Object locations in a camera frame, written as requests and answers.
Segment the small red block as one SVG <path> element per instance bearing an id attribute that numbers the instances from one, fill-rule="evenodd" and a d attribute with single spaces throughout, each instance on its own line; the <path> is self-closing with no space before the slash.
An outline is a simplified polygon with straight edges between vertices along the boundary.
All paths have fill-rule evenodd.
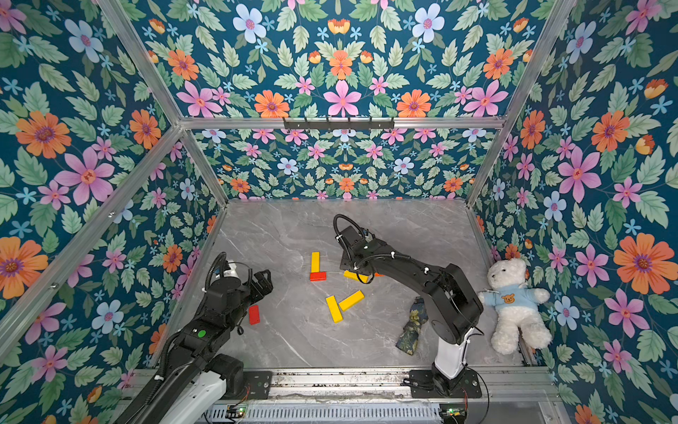
<path id="1" fill-rule="evenodd" d="M 248 321 L 251 326 L 257 325 L 261 322 L 260 307 L 258 305 L 252 305 L 249 307 Z"/>

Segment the yellow block of h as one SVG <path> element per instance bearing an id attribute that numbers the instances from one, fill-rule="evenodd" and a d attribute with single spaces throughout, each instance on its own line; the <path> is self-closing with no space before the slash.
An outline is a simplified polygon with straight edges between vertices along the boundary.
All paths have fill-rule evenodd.
<path id="1" fill-rule="evenodd" d="M 321 254 L 319 252 L 312 253 L 311 273 L 319 273 L 321 271 Z"/>

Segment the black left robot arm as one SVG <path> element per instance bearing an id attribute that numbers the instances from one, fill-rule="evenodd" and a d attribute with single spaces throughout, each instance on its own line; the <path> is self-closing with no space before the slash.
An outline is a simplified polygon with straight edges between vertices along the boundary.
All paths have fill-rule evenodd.
<path id="1" fill-rule="evenodd" d="M 195 423 L 223 396 L 246 392 L 243 362 L 220 350 L 273 283 L 269 270 L 241 271 L 228 263 L 208 273 L 194 318 L 168 340 L 157 371 L 116 423 Z"/>

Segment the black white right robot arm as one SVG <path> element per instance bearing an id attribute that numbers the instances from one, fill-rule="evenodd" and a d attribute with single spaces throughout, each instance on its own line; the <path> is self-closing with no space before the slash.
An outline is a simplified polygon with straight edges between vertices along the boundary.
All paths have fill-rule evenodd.
<path id="1" fill-rule="evenodd" d="M 403 254 L 352 221 L 342 230 L 335 227 L 334 232 L 343 250 L 341 270 L 356 274 L 362 284 L 370 284 L 377 276 L 389 277 L 422 298 L 428 322 L 438 336 L 433 390 L 451 395 L 461 385 L 468 367 L 468 346 L 484 312 L 464 272 L 455 264 L 431 265 Z"/>

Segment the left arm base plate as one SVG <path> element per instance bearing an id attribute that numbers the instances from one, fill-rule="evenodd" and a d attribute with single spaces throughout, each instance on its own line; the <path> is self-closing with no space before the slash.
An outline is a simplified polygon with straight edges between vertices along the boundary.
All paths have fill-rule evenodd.
<path id="1" fill-rule="evenodd" d="M 234 398 L 237 400 L 268 399 L 272 379 L 273 373 L 270 371 L 245 371 L 235 385 Z"/>

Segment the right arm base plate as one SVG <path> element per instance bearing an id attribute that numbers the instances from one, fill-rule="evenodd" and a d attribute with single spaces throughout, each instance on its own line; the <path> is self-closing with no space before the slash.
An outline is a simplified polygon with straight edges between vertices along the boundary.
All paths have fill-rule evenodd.
<path id="1" fill-rule="evenodd" d="M 413 369 L 402 385 L 410 388 L 414 399 L 480 399 L 483 396 L 478 373 L 467 367 L 452 379 L 437 369 Z"/>

